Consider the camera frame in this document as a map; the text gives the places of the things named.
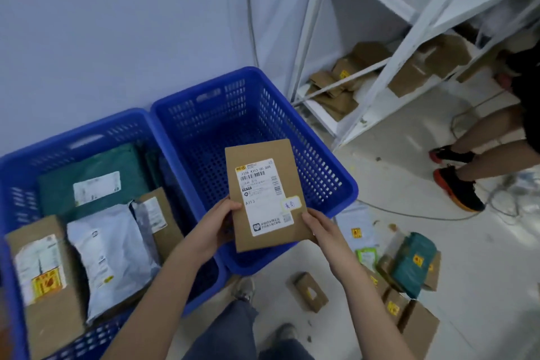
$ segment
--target forearm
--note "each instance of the forearm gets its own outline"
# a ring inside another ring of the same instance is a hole
[[[103,359],[165,359],[199,268],[200,262],[184,240],[173,250]]]
[[[415,360],[366,271],[358,266],[342,284],[364,359]]]

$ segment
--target blue plastic basket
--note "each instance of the blue plastic basket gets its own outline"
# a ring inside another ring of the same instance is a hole
[[[257,68],[245,67],[162,98],[151,112],[169,137],[160,146],[198,220],[229,192],[225,148],[234,145],[289,138],[307,206],[328,216],[358,196],[351,175]],[[248,276],[293,245],[237,254],[231,242],[219,252],[233,273]]]
[[[42,217],[37,177],[55,168],[86,159],[126,142],[144,141],[149,147],[167,141],[158,137],[150,114],[131,109],[46,139],[0,159],[0,269],[11,320],[13,358],[28,360],[24,306],[5,235]],[[204,265],[190,293],[184,315],[212,297],[226,283],[229,273],[216,255]],[[129,317],[125,312],[98,325],[48,359],[98,359]]]

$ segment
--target gray shoe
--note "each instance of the gray shoe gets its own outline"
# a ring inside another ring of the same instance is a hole
[[[278,330],[275,332],[275,341],[274,343],[282,342],[283,340],[298,340],[299,335],[298,331],[291,323],[282,324]]]
[[[251,277],[243,277],[234,286],[232,295],[235,299],[243,300],[247,303],[253,302],[255,295],[255,282]]]

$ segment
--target jeans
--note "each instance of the jeans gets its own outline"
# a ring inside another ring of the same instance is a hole
[[[249,303],[235,300],[195,340],[183,360],[255,360],[253,322],[258,313]],[[259,360],[313,360],[295,339],[284,340],[259,355]]]

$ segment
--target person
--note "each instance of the person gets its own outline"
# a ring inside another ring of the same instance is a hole
[[[103,360],[163,360],[180,321],[187,296],[201,265],[228,240],[226,221],[241,203],[218,202],[186,238],[176,246],[151,287],[104,353]],[[391,321],[367,271],[350,250],[341,231],[324,214],[313,209],[302,218],[315,235],[330,269],[341,282],[362,355],[367,360],[414,360],[403,337]],[[255,360],[253,337],[254,283],[243,278],[234,290],[235,300],[197,338],[185,360]],[[271,349],[260,360],[312,359],[297,340],[294,327],[283,325]]]
[[[475,191],[477,179],[518,172],[540,164],[540,42],[532,49],[505,53],[505,71],[495,76],[505,90],[513,93],[520,104],[502,108],[479,120],[452,145],[432,149],[432,161],[465,163],[456,168],[436,169],[435,182],[456,205],[469,212],[481,212],[485,204]],[[523,128],[525,139],[508,142],[482,154],[473,152],[491,140]]]

